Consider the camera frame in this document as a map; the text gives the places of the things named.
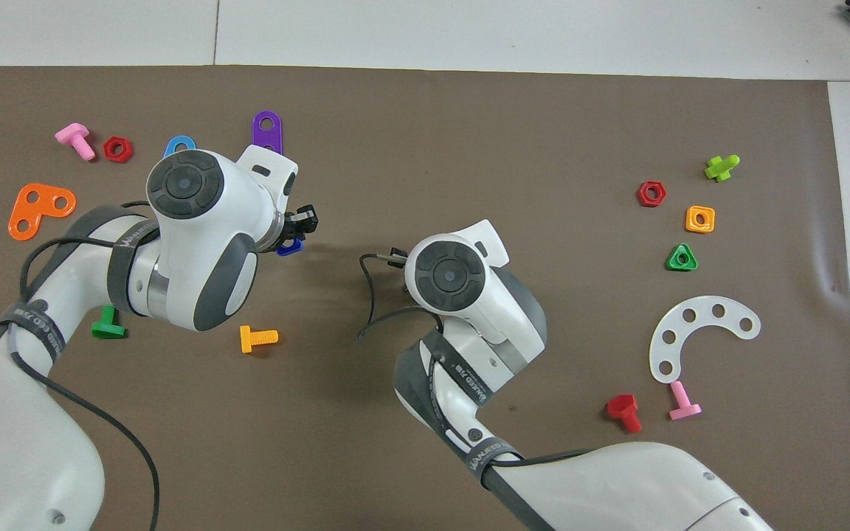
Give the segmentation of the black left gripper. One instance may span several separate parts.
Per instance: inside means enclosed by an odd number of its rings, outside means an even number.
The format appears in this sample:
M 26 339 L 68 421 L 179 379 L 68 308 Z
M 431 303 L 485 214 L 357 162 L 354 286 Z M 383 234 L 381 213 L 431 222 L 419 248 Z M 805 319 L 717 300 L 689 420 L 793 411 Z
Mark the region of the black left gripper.
M 290 248 L 293 241 L 303 241 L 301 232 L 315 232 L 319 224 L 316 208 L 313 204 L 306 204 L 297 209 L 296 212 L 286 212 L 281 226 L 281 233 L 276 241 L 276 248 Z

